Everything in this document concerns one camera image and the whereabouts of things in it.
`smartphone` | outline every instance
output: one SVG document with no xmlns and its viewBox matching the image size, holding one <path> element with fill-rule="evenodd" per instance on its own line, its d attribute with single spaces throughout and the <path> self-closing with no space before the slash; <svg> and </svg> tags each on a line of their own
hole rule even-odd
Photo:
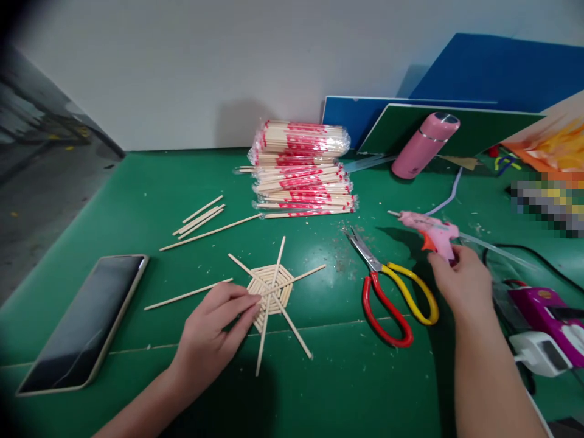
<svg viewBox="0 0 584 438">
<path fill-rule="evenodd" d="M 147 263 L 146 255 L 97 261 L 17 396 L 73 391 L 95 379 Z"/>
</svg>

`phone screen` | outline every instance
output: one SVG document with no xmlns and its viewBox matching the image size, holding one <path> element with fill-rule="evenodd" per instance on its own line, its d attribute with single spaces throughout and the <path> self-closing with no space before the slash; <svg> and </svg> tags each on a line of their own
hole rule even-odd
<svg viewBox="0 0 584 438">
<path fill-rule="evenodd" d="M 18 394 L 87 382 L 145 257 L 104 257 L 41 351 Z"/>
</svg>

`right hand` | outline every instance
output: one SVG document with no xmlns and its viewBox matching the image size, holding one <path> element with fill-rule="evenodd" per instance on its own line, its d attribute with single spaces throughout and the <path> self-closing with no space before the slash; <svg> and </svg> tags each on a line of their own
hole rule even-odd
<svg viewBox="0 0 584 438">
<path fill-rule="evenodd" d="M 454 268 L 438 254 L 428 254 L 436 285 L 455 318 L 481 318 L 493 310 L 491 273 L 472 249 L 453 245 L 452 250 L 459 259 Z"/>
</svg>

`scissor blade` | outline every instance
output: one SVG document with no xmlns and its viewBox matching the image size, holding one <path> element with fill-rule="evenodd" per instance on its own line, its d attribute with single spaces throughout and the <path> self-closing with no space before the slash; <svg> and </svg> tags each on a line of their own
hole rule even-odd
<svg viewBox="0 0 584 438">
<path fill-rule="evenodd" d="M 347 235 L 347 237 L 349 238 L 355 249 L 359 252 L 359 254 L 361 254 L 361 257 L 363 258 L 363 260 L 365 260 L 365 263 L 367 263 L 369 269 L 371 271 L 380 272 L 381 267 L 383 265 L 380 263 L 379 260 L 377 260 L 377 258 L 373 254 L 371 254 L 371 251 L 369 250 L 367 245 L 365 245 L 365 242 L 363 241 L 361 236 L 357 234 L 355 229 L 351 227 L 350 230 L 352 232 L 344 231 L 344 233 Z"/>
</svg>

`blue panel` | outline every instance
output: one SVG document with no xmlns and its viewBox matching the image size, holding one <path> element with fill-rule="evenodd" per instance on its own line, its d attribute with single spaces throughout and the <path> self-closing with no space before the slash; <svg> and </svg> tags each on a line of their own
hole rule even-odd
<svg viewBox="0 0 584 438">
<path fill-rule="evenodd" d="M 457 33 L 410 95 L 539 113 L 584 89 L 584 47 Z"/>
<path fill-rule="evenodd" d="M 351 137 L 351 149 L 361 147 L 373 125 L 388 103 L 409 103 L 412 105 L 448 106 L 450 108 L 476 108 L 493 110 L 496 102 L 459 102 L 428 99 L 388 99 L 384 97 L 327 96 L 322 123 L 340 125 L 347 128 Z"/>
</svg>

